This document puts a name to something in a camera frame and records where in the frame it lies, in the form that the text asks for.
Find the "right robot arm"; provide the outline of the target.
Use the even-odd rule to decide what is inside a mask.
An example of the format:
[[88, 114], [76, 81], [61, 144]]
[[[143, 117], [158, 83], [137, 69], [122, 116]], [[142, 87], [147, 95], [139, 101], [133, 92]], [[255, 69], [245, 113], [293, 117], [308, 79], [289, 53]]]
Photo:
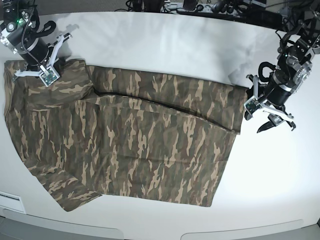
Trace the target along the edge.
[[36, 71], [46, 66], [54, 46], [42, 38], [55, 31], [56, 23], [50, 20], [39, 29], [40, 17], [34, 0], [3, 0], [2, 7], [0, 42], [19, 54], [29, 69]]

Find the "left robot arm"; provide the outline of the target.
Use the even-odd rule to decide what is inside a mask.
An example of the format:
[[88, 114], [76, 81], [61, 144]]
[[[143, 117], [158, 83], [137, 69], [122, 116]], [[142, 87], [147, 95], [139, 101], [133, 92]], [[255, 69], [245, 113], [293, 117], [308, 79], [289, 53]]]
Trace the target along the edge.
[[320, 53], [320, 16], [299, 20], [297, 26], [280, 38], [277, 64], [264, 61], [258, 74], [247, 75], [252, 87], [247, 90], [244, 117], [248, 121], [254, 113], [268, 113], [268, 121], [258, 133], [287, 123], [294, 130], [294, 116], [287, 113], [285, 103], [295, 94], [312, 72], [312, 60]]

